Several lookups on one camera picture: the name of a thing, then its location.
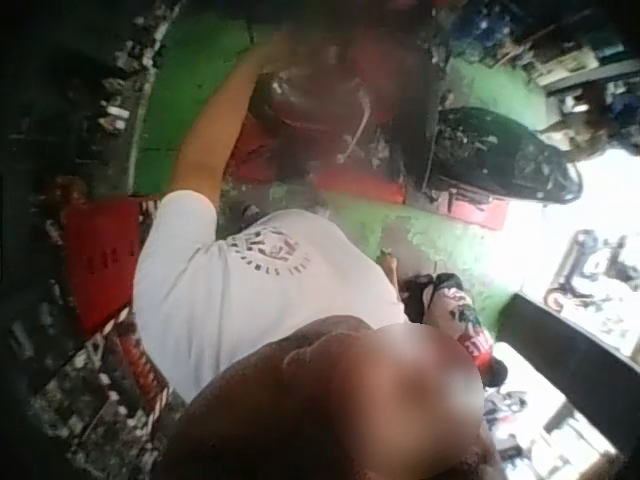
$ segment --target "workshop floor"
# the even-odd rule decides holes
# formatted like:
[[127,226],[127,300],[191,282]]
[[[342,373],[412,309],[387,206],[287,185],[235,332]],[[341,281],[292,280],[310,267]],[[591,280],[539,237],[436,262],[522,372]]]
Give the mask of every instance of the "workshop floor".
[[[136,193],[164,191],[182,138],[238,53],[248,47],[243,23],[221,20],[193,5],[166,38],[164,66],[158,72],[140,138]],[[449,83],[458,105],[484,106],[531,128],[542,128],[553,118],[543,93],[528,85],[520,72],[455,60]],[[276,185],[267,196],[276,206],[295,206],[291,200],[295,190]],[[497,327],[500,308],[520,289],[540,217],[539,206],[512,204],[505,229],[494,232],[408,207],[337,195],[327,195],[326,200],[335,221],[367,255],[375,257],[381,248],[391,248],[405,273],[437,268],[460,274],[491,330]]]

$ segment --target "white t-shirt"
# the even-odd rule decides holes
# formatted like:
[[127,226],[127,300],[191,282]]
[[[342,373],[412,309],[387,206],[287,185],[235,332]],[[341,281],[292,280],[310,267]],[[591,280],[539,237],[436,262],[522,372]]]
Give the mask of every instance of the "white t-shirt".
[[167,195],[142,250],[134,310],[142,341],[190,401],[233,362],[332,315],[373,328],[406,321],[382,269],[340,229],[301,210],[216,241],[216,210]]

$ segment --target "green floor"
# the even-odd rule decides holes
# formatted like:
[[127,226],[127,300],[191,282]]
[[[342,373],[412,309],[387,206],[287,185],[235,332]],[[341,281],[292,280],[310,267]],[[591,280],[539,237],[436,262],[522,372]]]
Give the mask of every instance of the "green floor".
[[[242,23],[222,21],[187,8],[170,30],[167,53],[149,101],[136,163],[135,191],[164,191],[174,154],[207,97],[248,46]],[[512,70],[489,70],[454,61],[450,85],[458,104],[485,106],[541,128],[548,117],[544,95]],[[286,204],[288,189],[271,196]],[[327,197],[335,220],[368,255],[392,247],[405,271],[448,269],[468,285],[478,308],[495,330],[497,314],[520,288],[526,252],[522,222],[491,232],[407,207]]]

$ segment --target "concrete floor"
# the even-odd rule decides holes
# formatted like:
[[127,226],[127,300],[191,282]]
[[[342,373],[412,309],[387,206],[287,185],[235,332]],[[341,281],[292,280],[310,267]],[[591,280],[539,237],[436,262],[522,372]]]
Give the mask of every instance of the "concrete floor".
[[[166,38],[164,67],[153,88],[138,151],[136,193],[164,191],[182,138],[238,54],[248,47],[242,23],[222,20],[193,5]],[[454,60],[449,84],[458,105],[490,108],[531,128],[546,126],[555,114],[542,91],[509,68],[490,70]],[[275,185],[261,195],[275,209],[296,206],[298,193],[295,187]],[[225,198],[246,194],[247,189],[228,186]],[[532,229],[541,210],[537,205],[512,204],[504,231],[493,232],[409,207],[338,195],[325,195],[325,200],[332,218],[370,257],[381,248],[391,248],[403,273],[436,268],[457,272],[494,331],[499,310],[522,285],[530,261],[528,239],[535,236]]]

